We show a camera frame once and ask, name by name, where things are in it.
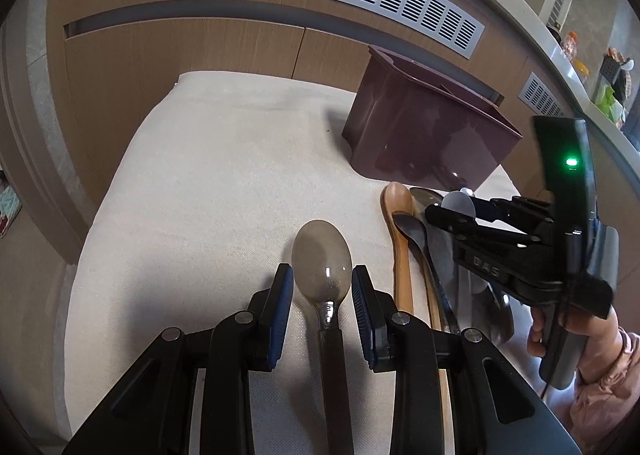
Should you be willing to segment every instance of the plastic bin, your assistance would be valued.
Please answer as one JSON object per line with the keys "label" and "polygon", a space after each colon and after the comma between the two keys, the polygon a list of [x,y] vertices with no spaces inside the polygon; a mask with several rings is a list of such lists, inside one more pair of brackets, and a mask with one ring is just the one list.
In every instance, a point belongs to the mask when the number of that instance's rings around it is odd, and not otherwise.
{"label": "plastic bin", "polygon": [[443,74],[380,47],[342,136],[364,177],[436,190],[476,190],[522,135],[494,104]]}

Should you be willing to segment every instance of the white cloth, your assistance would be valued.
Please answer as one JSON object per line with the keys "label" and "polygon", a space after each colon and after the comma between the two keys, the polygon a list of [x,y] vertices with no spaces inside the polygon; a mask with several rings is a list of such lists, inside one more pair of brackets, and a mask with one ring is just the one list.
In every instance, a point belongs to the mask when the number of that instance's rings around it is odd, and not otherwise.
{"label": "white cloth", "polygon": [[[164,328],[194,332],[246,308],[290,261],[308,220],[340,229],[354,265],[366,264],[374,286],[393,293],[380,209],[386,182],[356,174],[340,136],[353,97],[252,74],[180,76],[130,143],[82,251],[65,337],[73,432]],[[478,189],[514,194],[500,167]],[[414,276],[412,284],[425,318],[424,283]],[[369,371],[351,294],[340,326],[356,453],[388,454],[394,374]],[[326,451],[317,327],[296,291],[282,359],[274,372],[250,376],[258,455]]]}

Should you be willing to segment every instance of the wrist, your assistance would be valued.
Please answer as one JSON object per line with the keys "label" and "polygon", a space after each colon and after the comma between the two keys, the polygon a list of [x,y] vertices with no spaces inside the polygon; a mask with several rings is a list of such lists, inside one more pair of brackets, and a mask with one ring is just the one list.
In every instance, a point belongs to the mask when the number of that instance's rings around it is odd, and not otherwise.
{"label": "wrist", "polygon": [[612,340],[603,340],[594,345],[587,345],[585,354],[587,354],[587,350],[593,354],[583,355],[587,359],[581,360],[578,365],[578,370],[585,384],[595,383],[608,374],[620,357],[623,346],[624,342],[619,330],[616,330],[616,335]]}

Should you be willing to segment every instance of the person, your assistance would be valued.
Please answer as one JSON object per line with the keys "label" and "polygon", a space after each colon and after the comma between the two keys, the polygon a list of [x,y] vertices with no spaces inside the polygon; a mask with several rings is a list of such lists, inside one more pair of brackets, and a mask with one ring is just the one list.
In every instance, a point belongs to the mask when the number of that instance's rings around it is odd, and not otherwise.
{"label": "person", "polygon": [[[527,351],[542,358],[542,309],[532,307],[531,317]],[[578,362],[574,401],[568,416],[559,419],[585,455],[599,454],[610,445],[640,397],[640,336],[618,326],[613,307],[606,320],[571,307],[564,328],[589,339]]]}

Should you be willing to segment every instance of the metal screw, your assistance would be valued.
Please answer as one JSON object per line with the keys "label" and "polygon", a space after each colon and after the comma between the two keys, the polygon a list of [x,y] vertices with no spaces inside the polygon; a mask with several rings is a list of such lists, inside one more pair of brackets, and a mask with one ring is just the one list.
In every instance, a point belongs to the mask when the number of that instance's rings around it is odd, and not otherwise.
{"label": "metal screw", "polygon": [[176,327],[169,327],[162,331],[162,339],[164,341],[174,341],[180,337],[180,329]]}
{"label": "metal screw", "polygon": [[405,312],[395,312],[391,315],[391,321],[398,325],[406,325],[411,320],[411,317]]}
{"label": "metal screw", "polygon": [[251,323],[254,320],[254,313],[248,310],[241,310],[238,314],[236,314],[236,323],[241,325],[246,325],[247,323]]}
{"label": "metal screw", "polygon": [[465,339],[472,343],[479,343],[482,340],[482,333],[478,329],[465,330]]}

